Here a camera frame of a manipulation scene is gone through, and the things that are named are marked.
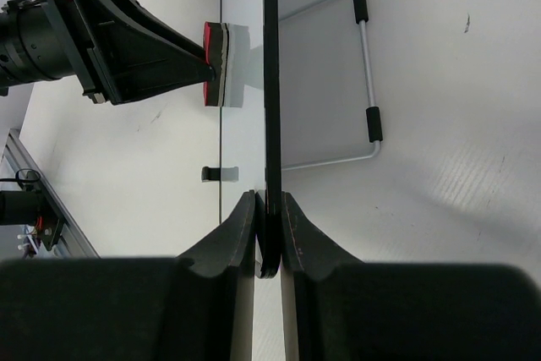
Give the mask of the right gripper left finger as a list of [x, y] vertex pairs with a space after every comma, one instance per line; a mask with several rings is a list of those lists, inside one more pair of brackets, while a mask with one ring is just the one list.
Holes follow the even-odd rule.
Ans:
[[177, 257], [1, 265], [4, 360], [249, 360], [256, 196]]

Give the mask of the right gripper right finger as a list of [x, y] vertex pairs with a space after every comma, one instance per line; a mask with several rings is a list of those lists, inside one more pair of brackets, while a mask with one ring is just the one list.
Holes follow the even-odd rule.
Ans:
[[508, 265], [363, 262], [282, 196], [289, 360], [537, 360], [540, 291]]

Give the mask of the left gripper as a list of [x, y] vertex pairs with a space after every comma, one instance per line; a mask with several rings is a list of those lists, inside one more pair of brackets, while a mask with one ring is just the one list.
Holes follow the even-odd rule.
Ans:
[[205, 49], [137, 0], [9, 0], [1, 7], [1, 96], [76, 76], [95, 103], [143, 101], [216, 79]]

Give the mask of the red whiteboard eraser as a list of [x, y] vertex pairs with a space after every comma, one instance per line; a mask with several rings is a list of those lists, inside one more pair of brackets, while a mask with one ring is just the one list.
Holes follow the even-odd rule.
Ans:
[[204, 103], [206, 107], [224, 106], [229, 48], [230, 34], [227, 24], [205, 22], [205, 61], [213, 71], [213, 79], [204, 83]]

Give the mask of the small black-framed whiteboard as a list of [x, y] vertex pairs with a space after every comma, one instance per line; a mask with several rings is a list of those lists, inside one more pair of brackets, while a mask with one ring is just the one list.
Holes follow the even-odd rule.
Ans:
[[281, 262], [281, 118], [278, 0], [220, 0], [229, 59], [221, 108], [221, 216], [240, 195], [256, 193], [256, 274], [272, 278]]

